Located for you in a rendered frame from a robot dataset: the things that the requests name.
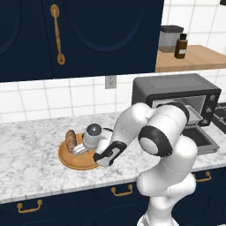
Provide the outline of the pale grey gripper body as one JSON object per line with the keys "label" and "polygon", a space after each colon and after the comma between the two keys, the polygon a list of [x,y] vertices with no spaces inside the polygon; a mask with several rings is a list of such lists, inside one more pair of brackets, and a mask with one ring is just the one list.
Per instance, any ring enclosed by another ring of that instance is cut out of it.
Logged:
{"label": "pale grey gripper body", "polygon": [[78,156],[78,155],[84,154],[86,151],[87,151],[87,148],[84,146],[83,143],[81,143],[73,148],[72,153],[75,156]]}

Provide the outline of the brown baguette bread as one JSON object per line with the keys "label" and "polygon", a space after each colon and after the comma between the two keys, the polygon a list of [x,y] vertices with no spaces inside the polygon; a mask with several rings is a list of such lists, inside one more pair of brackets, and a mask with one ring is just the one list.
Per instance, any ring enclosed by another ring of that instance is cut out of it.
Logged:
{"label": "brown baguette bread", "polygon": [[65,141],[68,151],[72,153],[73,149],[77,146],[76,134],[74,130],[69,130],[65,134]]}

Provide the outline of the dark grey toaster oven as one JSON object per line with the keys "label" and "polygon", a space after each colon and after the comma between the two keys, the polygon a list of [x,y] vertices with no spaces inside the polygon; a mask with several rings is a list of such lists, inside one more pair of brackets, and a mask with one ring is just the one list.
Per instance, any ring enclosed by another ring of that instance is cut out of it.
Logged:
{"label": "dark grey toaster oven", "polygon": [[[208,120],[208,124],[202,124],[202,119],[199,126],[209,126],[221,91],[221,88],[198,73],[138,77],[132,84],[132,104],[144,102],[151,108],[156,108],[166,102],[181,102],[192,106],[203,119]],[[211,95],[216,97],[214,102],[209,100]],[[208,107],[213,110],[212,113],[206,112]]]}

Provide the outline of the navy cupboard door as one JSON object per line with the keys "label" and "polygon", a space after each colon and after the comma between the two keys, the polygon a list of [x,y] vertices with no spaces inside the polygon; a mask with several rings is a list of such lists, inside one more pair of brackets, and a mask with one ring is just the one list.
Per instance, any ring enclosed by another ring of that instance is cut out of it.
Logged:
{"label": "navy cupboard door", "polygon": [[0,0],[0,82],[52,78],[41,0]]}
{"label": "navy cupboard door", "polygon": [[[41,0],[56,79],[155,71],[164,0]],[[56,4],[65,64],[57,62]]]}

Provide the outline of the grey toaster oven tray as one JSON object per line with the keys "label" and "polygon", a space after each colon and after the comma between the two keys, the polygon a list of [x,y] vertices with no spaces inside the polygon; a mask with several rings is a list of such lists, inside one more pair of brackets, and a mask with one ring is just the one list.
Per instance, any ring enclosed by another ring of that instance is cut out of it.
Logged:
{"label": "grey toaster oven tray", "polygon": [[189,111],[188,125],[196,125],[203,119],[203,117],[190,105],[185,106]]}

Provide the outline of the round wooden board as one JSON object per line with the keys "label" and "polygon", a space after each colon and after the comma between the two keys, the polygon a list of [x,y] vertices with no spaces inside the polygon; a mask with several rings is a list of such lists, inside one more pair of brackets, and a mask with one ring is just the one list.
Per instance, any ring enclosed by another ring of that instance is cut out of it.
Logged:
{"label": "round wooden board", "polygon": [[[76,134],[77,145],[83,143],[83,134]],[[98,164],[94,162],[94,149],[86,151],[84,154],[75,156],[70,153],[64,140],[58,148],[58,157],[63,165],[73,170],[92,170],[98,167]]]}

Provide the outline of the navy drawer front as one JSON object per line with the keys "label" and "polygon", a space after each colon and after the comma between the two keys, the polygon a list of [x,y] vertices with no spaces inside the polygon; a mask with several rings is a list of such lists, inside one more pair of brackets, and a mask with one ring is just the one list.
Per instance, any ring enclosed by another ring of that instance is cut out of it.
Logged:
{"label": "navy drawer front", "polygon": [[[115,197],[111,187],[118,191],[127,190],[133,185],[133,193]],[[137,226],[140,217],[145,214],[149,198],[139,193],[136,183],[112,185],[86,190],[78,193],[82,226]]]}
{"label": "navy drawer front", "polygon": [[[18,213],[19,202],[36,207],[37,200],[43,202],[39,211]],[[81,226],[77,194],[71,192],[0,204],[0,226]]]}
{"label": "navy drawer front", "polygon": [[193,172],[204,177],[210,171],[212,179],[196,182],[195,192],[184,197],[174,207],[172,216],[179,226],[216,226],[215,208],[226,189],[226,167]]}

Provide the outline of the clear container grey lid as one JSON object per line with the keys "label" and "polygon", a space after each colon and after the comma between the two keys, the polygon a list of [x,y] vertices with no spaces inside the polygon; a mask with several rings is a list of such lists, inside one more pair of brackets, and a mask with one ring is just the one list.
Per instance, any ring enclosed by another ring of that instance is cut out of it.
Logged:
{"label": "clear container grey lid", "polygon": [[174,52],[177,40],[184,31],[181,26],[161,26],[158,49],[163,53]]}

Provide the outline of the brown bottle black cap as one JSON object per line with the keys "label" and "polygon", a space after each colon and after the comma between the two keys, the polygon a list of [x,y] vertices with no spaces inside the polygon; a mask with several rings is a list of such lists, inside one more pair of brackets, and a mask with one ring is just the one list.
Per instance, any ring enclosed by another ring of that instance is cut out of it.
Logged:
{"label": "brown bottle black cap", "polygon": [[187,34],[180,34],[177,39],[174,57],[177,59],[183,59],[185,57],[188,41],[186,40]]}

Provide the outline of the black hob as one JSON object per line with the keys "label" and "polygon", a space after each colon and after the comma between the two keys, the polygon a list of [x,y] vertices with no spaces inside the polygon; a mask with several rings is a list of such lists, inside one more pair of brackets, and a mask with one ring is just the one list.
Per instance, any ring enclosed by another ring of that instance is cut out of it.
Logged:
{"label": "black hob", "polygon": [[226,134],[226,102],[217,104],[212,122]]}

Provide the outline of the wooden shelf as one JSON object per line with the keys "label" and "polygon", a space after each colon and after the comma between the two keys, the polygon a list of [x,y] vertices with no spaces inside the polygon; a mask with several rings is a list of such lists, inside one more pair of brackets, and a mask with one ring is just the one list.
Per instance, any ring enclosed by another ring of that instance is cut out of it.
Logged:
{"label": "wooden shelf", "polygon": [[173,52],[163,53],[158,51],[156,72],[182,72],[225,69],[226,55],[201,45],[187,47],[185,58],[176,59]]}

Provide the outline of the white wall socket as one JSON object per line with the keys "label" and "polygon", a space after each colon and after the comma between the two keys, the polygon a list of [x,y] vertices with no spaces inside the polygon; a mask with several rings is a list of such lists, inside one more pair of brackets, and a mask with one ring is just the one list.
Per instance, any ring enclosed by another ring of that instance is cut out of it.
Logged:
{"label": "white wall socket", "polygon": [[114,89],[117,87],[117,76],[111,75],[105,77],[105,88],[106,89]]}

